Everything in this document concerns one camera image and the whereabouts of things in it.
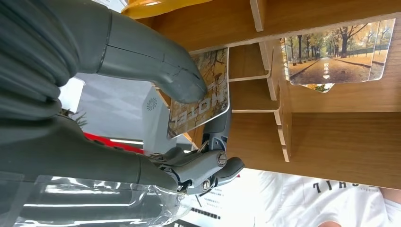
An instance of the person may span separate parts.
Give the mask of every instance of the person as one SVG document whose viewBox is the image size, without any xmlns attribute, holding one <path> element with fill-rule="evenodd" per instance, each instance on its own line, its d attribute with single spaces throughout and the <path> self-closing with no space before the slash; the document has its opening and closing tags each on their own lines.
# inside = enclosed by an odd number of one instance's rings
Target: person
<svg viewBox="0 0 401 227">
<path fill-rule="evenodd" d="M 255 226 L 400 227 L 401 191 L 245 169 Z"/>
</svg>

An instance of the wooden slot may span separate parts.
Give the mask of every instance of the wooden slot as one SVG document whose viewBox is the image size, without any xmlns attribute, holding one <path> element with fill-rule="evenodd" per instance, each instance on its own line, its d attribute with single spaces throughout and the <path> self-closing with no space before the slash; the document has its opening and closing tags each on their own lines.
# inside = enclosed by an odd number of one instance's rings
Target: wooden slot
<svg viewBox="0 0 401 227">
<path fill-rule="evenodd" d="M 270 99 L 266 79 L 230 82 L 233 113 L 268 113 L 279 109 L 279 101 Z"/>
<path fill-rule="evenodd" d="M 269 46 L 266 56 L 270 62 L 270 73 L 267 77 L 267 84 L 269 86 L 270 97 L 272 100 L 279 99 L 279 79 L 284 79 L 281 86 L 287 86 L 285 83 L 285 72 L 283 56 L 281 54 L 280 40 L 274 39 L 265 42 L 265 45 Z"/>
<path fill-rule="evenodd" d="M 261 32 L 264 29 L 264 20 L 266 15 L 267 0 L 250 0 L 255 29 Z"/>
<path fill-rule="evenodd" d="M 381 80 L 336 84 L 324 94 L 301 86 L 290 86 L 292 111 L 401 112 L 400 62 L 401 20 L 397 19 Z"/>
<path fill-rule="evenodd" d="M 248 0 L 213 0 L 156 16 L 152 28 L 190 52 L 205 52 L 401 15 L 401 1 L 377 4 L 376 0 L 269 1 L 265 29 L 257 32 Z"/>
<path fill-rule="evenodd" d="M 268 75 L 258 44 L 236 46 L 230 48 L 228 59 L 229 81 L 263 79 Z"/>
<path fill-rule="evenodd" d="M 280 40 L 267 41 L 266 44 L 272 47 L 272 51 L 267 53 L 267 56 L 271 59 L 270 77 L 267 78 L 267 82 L 271 99 L 276 100 L 278 96 L 280 97 L 280 110 L 275 114 L 275 117 L 279 117 L 279 119 L 276 119 L 276 122 L 278 122 L 278 133 L 284 160 L 289 162 L 291 157 L 292 125 L 290 85 L 286 81 Z"/>
<path fill-rule="evenodd" d="M 401 113 L 294 113 L 286 163 L 273 114 L 233 114 L 227 154 L 247 168 L 401 189 Z"/>
</svg>

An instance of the screw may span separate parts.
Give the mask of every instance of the screw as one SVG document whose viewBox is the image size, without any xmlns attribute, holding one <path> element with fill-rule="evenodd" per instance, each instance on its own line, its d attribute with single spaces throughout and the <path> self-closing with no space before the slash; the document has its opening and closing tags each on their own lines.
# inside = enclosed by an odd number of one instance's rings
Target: screw
<svg viewBox="0 0 401 227">
<path fill-rule="evenodd" d="M 210 188 L 210 180 L 206 180 L 202 183 L 202 190 L 207 191 Z"/>
<path fill-rule="evenodd" d="M 218 155 L 217 163 L 218 163 L 219 165 L 225 165 L 226 162 L 227 162 L 227 155 L 226 155 L 225 152 L 221 152 L 221 153 Z"/>
</svg>

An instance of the cable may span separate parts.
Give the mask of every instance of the cable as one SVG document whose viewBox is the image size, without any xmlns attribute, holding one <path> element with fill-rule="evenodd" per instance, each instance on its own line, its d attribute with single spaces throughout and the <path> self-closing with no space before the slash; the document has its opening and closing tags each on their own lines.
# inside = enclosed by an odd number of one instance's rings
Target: cable
<svg viewBox="0 0 401 227">
<path fill-rule="evenodd" d="M 39 0 L 0 0 L 0 34 L 0 118 L 43 120 L 57 114 L 58 87 L 77 73 L 79 63 L 57 17 Z"/>
</svg>

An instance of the small plant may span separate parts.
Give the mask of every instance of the small plant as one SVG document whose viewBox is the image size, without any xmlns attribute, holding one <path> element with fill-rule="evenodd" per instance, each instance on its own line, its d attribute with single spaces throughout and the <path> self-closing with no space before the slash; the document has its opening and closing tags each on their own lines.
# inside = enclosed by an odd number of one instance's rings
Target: small plant
<svg viewBox="0 0 401 227">
<path fill-rule="evenodd" d="M 314 89 L 315 89 L 315 91 L 320 91 L 320 92 L 325 92 L 325 91 L 329 90 L 328 88 L 325 88 L 325 84 L 322 84 L 320 86 L 316 86 Z"/>
<path fill-rule="evenodd" d="M 68 110 L 66 110 L 66 109 L 61 109 L 61 112 L 60 112 L 60 114 L 61 115 L 64 115 L 64 116 L 66 116 L 66 117 L 68 117 L 68 118 L 71 118 L 71 119 L 73 119 L 72 117 L 73 116 L 75 116 L 75 115 L 78 115 L 78 114 L 80 114 L 81 112 L 80 111 L 78 111 L 78 112 L 76 112 L 76 113 L 73 113 L 72 111 L 70 111 L 69 109 Z M 78 124 L 78 126 L 79 127 L 84 127 L 85 125 L 87 125 L 87 120 L 85 120 L 85 115 L 86 115 L 87 113 L 85 112 L 85 113 L 83 113 L 81 116 L 79 116 L 79 117 L 77 117 L 76 119 L 75 119 L 75 121 L 77 122 L 77 124 Z"/>
</svg>

